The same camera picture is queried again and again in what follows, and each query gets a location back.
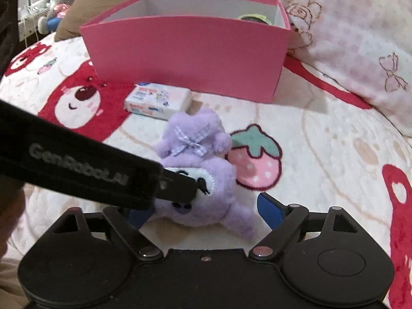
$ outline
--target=gingham ribbon bow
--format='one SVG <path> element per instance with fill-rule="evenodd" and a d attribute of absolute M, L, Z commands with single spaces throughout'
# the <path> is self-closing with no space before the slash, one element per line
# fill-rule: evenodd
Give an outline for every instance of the gingham ribbon bow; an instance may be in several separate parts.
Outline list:
<path fill-rule="evenodd" d="M 174 157 L 177 156 L 179 153 L 182 153 L 188 147 L 191 147 L 194 150 L 195 154 L 200 158 L 203 157 L 207 153 L 207 149 L 203 145 L 200 145 L 199 143 L 209 135 L 210 133 L 209 125 L 207 125 L 204 129 L 200 130 L 193 139 L 187 136 L 182 131 L 182 129 L 180 129 L 178 126 L 175 128 L 175 133 L 176 133 L 177 138 L 183 144 L 176 146 L 172 149 L 172 155 Z"/>

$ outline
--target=open storage box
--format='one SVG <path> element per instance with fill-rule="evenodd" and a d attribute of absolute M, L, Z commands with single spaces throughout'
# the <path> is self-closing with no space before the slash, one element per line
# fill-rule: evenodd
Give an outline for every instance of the open storage box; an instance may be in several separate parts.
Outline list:
<path fill-rule="evenodd" d="M 264 15 L 272 25 L 239 20 Z M 290 24 L 278 0 L 129 0 L 81 27 L 98 76 L 270 103 Z"/>

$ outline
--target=purple teddy bear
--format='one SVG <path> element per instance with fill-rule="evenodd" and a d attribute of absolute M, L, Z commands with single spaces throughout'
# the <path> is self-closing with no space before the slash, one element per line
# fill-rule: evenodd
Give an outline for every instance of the purple teddy bear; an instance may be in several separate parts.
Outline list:
<path fill-rule="evenodd" d="M 215 155 L 230 149 L 231 137 L 213 110 L 202 109 L 194 116 L 173 115 L 156 152 L 165 168 L 195 178 L 198 190 L 191 204 L 156 199 L 156 215 L 190 227 L 220 223 L 251 239 L 254 212 L 234 196 L 236 168 Z"/>

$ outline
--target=white tissue package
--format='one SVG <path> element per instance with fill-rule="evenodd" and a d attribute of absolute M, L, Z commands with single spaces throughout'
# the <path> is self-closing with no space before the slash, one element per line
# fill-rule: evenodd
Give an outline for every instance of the white tissue package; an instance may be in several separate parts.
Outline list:
<path fill-rule="evenodd" d="M 169 120 L 174 113 L 187 111 L 191 103 L 190 89 L 141 82 L 127 96 L 124 107 L 133 114 Z"/>

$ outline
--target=pink strawberry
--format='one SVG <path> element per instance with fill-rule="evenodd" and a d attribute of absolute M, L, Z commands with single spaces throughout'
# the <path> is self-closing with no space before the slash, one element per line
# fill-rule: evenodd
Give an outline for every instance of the pink strawberry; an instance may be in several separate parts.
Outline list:
<path fill-rule="evenodd" d="M 282 150 L 278 143 L 259 125 L 231 134 L 233 146 L 228 161 L 236 167 L 236 181 L 249 190 L 264 191 L 278 182 L 282 168 Z"/>

